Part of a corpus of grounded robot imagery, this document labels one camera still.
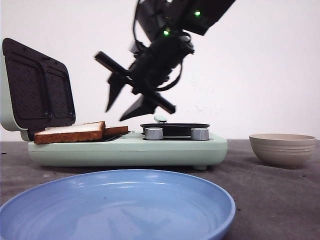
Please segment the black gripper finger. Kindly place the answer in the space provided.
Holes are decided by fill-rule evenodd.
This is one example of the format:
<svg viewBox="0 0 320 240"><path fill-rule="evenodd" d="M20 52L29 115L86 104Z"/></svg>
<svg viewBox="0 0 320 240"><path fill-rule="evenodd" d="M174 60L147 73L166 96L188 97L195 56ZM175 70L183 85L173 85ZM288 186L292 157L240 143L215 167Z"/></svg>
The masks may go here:
<svg viewBox="0 0 320 240"><path fill-rule="evenodd" d="M120 73L113 72L107 80L109 84L109 97L106 106L106 112L112 107L113 103L120 94L122 88L130 82L128 76L122 75Z"/></svg>
<svg viewBox="0 0 320 240"><path fill-rule="evenodd" d="M131 118L153 114L157 107L158 105L147 96L140 96L138 100L126 110L119 121L122 122Z"/></svg>

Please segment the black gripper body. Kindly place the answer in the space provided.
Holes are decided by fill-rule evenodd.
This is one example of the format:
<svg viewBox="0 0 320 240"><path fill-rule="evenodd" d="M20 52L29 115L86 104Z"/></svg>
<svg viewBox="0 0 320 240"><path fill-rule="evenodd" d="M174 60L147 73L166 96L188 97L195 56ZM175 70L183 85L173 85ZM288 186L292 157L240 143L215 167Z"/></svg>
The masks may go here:
<svg viewBox="0 0 320 240"><path fill-rule="evenodd" d="M183 59L194 53L191 37L188 34L174 36L161 36L154 40L149 47L135 53L135 61L129 69L123 68L116 61L100 51L95 55L95 60L110 70L128 76L132 93L150 98L154 103L170 114L175 113L176 107L160 93L174 87L179 78L166 86L169 75L177 65L182 65Z"/></svg>

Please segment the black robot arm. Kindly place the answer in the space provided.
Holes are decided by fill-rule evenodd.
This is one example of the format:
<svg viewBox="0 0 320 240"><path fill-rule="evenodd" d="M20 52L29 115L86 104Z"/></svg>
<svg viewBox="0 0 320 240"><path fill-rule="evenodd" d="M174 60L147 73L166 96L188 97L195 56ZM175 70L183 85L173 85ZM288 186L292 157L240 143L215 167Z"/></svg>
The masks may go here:
<svg viewBox="0 0 320 240"><path fill-rule="evenodd" d="M141 96L121 116L124 121L130 118L153 114L157 107L161 107L170 114L175 113L176 107L161 96L161 92L173 88L179 81L166 86L163 83L170 78L170 73L177 66L183 65L184 58L194 53L191 37L188 33L172 26L165 18L165 11L169 7L166 0L139 0L134 14L134 23L139 23L151 41L145 46L135 40L131 52L134 62L125 69L104 52L95 55L95 60L111 71L107 80L109 84L109 110L125 85L132 87L132 93Z"/></svg>

